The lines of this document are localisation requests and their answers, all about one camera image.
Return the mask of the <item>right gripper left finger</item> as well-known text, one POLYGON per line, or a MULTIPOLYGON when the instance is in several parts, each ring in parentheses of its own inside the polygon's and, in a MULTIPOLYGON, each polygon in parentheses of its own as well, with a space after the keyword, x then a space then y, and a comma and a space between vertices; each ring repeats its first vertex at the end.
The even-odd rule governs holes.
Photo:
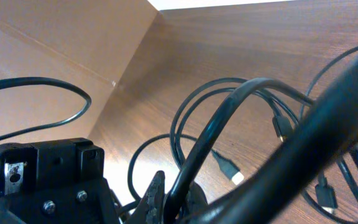
POLYGON ((154 175, 145 195, 134 213, 125 224, 162 223, 163 201, 165 197, 165 174, 159 170, 154 175))

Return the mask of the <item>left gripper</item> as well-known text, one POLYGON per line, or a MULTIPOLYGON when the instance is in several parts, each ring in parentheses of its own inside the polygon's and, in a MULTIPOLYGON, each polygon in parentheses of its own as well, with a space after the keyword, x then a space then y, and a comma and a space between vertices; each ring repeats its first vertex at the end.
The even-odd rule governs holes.
POLYGON ((0 144, 0 223, 119 223, 103 170, 85 138, 0 144))

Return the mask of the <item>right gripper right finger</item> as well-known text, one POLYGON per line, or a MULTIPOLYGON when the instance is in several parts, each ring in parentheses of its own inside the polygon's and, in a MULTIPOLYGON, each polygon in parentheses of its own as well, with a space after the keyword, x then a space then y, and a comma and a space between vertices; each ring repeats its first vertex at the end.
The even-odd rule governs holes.
POLYGON ((203 189, 196 182, 193 182, 186 195, 183 222, 186 224, 203 222, 203 212, 207 206, 203 189))

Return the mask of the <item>black USB cable blue plug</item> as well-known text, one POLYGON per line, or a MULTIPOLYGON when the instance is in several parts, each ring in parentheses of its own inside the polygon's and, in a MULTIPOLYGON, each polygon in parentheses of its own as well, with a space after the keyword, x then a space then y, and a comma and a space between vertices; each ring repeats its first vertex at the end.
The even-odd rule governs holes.
POLYGON ((194 181, 206 156, 236 109, 251 93, 261 88, 273 88, 304 105, 310 106, 313 104, 312 99, 298 90, 284 82, 271 78, 254 78, 237 87, 213 114, 181 167, 165 201, 163 209, 164 223, 173 223, 175 221, 175 217, 185 201, 191 183, 194 181))

